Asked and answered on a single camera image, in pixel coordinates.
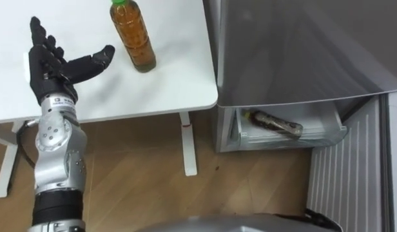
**metal panel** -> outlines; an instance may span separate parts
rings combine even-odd
[[[382,231],[379,102],[375,97],[346,123],[339,144],[313,150],[307,207],[346,232]]]
[[[222,0],[221,107],[397,90],[397,0]]]

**black cable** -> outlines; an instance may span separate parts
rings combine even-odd
[[[31,168],[35,168],[35,163],[32,161],[32,159],[26,154],[26,151],[23,147],[23,143],[21,140],[21,137],[23,133],[26,131],[26,129],[29,128],[27,125],[27,122],[25,121],[24,124],[19,128],[17,131],[17,144],[18,144],[18,153],[22,156],[22,158],[25,159],[25,161],[31,166]]]

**white table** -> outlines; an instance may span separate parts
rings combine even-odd
[[[77,116],[81,122],[125,119],[179,112],[186,175],[196,175],[193,131],[188,112],[211,108],[217,85],[202,0],[142,0],[139,6],[157,56],[157,67],[138,73],[113,26],[107,0],[0,2],[0,123],[21,122],[41,115],[27,82],[25,53],[31,47],[29,21],[36,15],[66,51],[67,60],[116,47],[110,67],[100,76],[76,85]],[[8,145],[0,172],[0,197],[7,195],[17,149],[14,134],[0,130]]]

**green bottle cap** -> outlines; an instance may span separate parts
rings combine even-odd
[[[126,0],[111,0],[113,4],[123,4],[126,2]]]

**table leg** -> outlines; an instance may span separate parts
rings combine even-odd
[[[196,153],[194,149],[193,125],[188,112],[180,113],[181,137],[183,143],[184,172],[186,176],[197,175]]]
[[[14,167],[18,145],[15,133],[23,125],[23,121],[14,122],[12,131],[5,131],[0,127],[0,144],[6,145],[4,161],[0,171],[0,198],[8,195],[8,187]]]

